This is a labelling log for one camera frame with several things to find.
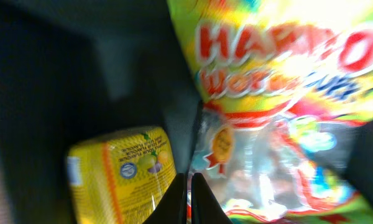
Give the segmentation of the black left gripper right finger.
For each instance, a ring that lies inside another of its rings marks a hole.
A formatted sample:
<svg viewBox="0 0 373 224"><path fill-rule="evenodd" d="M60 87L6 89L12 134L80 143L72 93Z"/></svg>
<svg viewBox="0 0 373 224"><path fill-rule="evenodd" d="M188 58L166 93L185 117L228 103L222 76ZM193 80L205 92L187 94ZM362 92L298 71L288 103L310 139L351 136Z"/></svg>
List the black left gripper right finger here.
<svg viewBox="0 0 373 224"><path fill-rule="evenodd" d="M232 224L201 173L195 173L191 180L191 223Z"/></svg>

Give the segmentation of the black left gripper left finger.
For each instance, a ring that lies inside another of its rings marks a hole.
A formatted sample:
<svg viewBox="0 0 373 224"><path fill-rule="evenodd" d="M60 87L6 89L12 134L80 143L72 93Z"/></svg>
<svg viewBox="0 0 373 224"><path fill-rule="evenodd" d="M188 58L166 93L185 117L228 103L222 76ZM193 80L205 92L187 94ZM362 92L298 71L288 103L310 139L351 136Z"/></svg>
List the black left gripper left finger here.
<svg viewBox="0 0 373 224"><path fill-rule="evenodd" d="M144 224L187 223L187 178L179 173Z"/></svg>

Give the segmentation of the yellow candy tube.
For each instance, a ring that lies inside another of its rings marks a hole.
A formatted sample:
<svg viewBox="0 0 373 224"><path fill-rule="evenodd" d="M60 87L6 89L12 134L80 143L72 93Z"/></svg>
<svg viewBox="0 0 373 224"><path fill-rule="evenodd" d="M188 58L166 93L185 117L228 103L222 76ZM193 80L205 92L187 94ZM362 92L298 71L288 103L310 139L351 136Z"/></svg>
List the yellow candy tube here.
<svg viewBox="0 0 373 224"><path fill-rule="evenodd" d="M168 136L157 126L81 141L66 162L81 224L144 223L177 174Z"/></svg>

